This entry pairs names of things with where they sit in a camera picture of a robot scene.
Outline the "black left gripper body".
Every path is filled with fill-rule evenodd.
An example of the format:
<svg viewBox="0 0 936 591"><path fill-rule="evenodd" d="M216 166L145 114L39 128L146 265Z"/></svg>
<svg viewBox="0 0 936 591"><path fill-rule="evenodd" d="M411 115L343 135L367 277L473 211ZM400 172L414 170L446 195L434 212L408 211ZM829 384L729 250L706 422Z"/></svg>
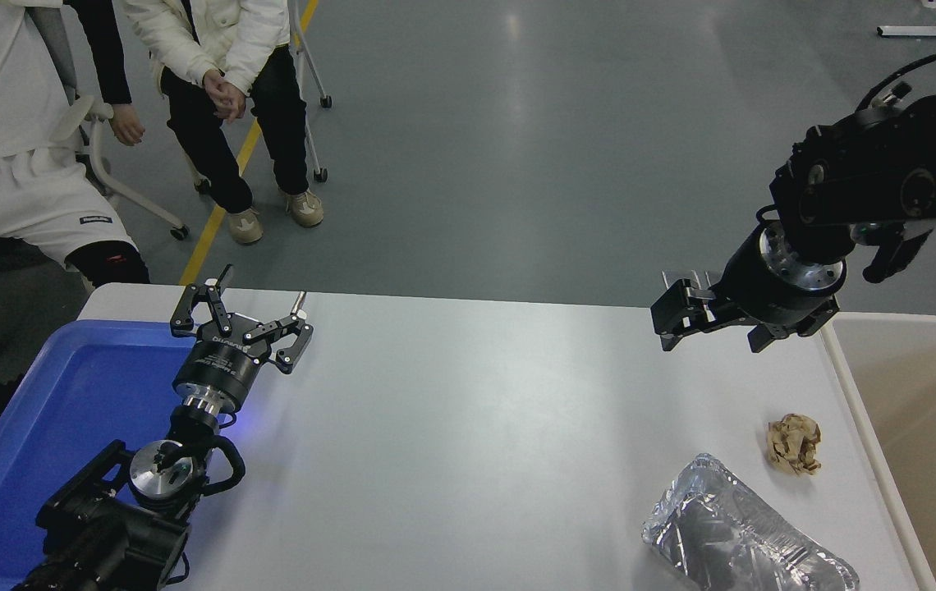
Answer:
<svg viewBox="0 0 936 591"><path fill-rule="evenodd" d="M219 392L223 409L240 409L244 405L272 346L265 340L245 343L245 335L262 325L258 319L232 314L229 322L232 325L229 336L220 332L216 321L198 328L194 347L172 382L178 396L187 397L208 388Z"/></svg>

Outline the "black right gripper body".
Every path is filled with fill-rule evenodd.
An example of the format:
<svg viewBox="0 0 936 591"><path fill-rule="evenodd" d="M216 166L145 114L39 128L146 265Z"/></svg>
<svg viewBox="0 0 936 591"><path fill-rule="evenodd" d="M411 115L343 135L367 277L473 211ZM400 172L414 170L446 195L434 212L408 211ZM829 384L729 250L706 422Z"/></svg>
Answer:
<svg viewBox="0 0 936 591"><path fill-rule="evenodd" d="M803 257L783 232L753 232L735 251L713 291L774 332L816 332L839 307L847 262Z"/></svg>

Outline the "person's left hand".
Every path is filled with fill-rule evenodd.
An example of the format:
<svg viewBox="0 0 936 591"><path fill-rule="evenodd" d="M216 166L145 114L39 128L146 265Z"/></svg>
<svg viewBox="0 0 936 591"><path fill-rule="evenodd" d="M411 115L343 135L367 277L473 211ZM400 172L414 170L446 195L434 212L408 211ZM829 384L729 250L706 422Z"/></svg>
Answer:
<svg viewBox="0 0 936 591"><path fill-rule="evenodd" d="M224 80L227 82L227 97L232 104L229 106L229 109L222 109L222 111L218 109L218 116L220 116L222 120L231 123L241 119L245 115L246 96L239 87L228 82L227 79Z"/></svg>
<svg viewBox="0 0 936 591"><path fill-rule="evenodd" d="M130 103L112 105L110 126L115 138L125 146L138 145L145 133L136 108Z"/></svg>

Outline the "person's right hand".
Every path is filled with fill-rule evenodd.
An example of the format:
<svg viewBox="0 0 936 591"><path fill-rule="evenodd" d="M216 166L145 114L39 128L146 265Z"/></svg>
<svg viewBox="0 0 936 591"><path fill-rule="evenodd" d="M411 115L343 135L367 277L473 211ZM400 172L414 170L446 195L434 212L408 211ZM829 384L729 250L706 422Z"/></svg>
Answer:
<svg viewBox="0 0 936 591"><path fill-rule="evenodd" d="M227 82L224 80L220 70L208 70L202 77L202 89L210 98L210 101L217 106L219 111L229 109L232 102L227 97Z"/></svg>

